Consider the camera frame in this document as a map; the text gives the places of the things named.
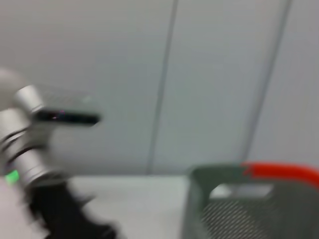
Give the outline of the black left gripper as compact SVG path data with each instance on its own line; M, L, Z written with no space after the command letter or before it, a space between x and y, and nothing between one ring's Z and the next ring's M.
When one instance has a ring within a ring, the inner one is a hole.
M29 209L48 232L47 239L115 239L117 229L99 224L84 212L67 183L39 186L31 190Z

